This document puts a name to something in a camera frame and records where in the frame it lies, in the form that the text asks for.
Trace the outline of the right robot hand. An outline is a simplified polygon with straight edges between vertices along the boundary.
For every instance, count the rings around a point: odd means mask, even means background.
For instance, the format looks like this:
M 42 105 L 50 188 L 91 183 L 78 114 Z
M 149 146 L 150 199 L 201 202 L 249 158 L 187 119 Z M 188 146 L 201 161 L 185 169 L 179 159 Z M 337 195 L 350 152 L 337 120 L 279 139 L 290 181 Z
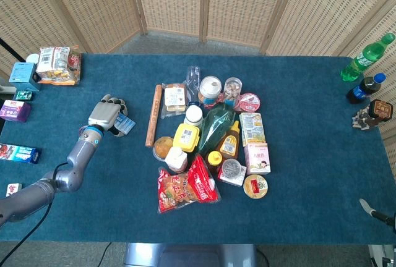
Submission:
M 381 222 L 385 223 L 395 231 L 395 215 L 391 217 L 371 208 L 368 202 L 362 198 L 359 199 L 359 202 L 361 204 L 361 207 L 368 215 L 380 220 Z

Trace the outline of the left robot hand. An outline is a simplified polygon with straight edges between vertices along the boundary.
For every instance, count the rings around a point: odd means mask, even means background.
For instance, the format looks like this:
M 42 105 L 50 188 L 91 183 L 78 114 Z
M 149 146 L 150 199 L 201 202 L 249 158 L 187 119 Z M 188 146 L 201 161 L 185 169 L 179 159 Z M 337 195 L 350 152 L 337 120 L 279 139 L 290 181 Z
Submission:
M 91 112 L 88 125 L 94 126 L 102 132 L 109 131 L 116 137 L 122 137 L 125 133 L 115 126 L 119 114 L 127 116 L 125 101 L 113 97 L 111 94 L 106 94 Z

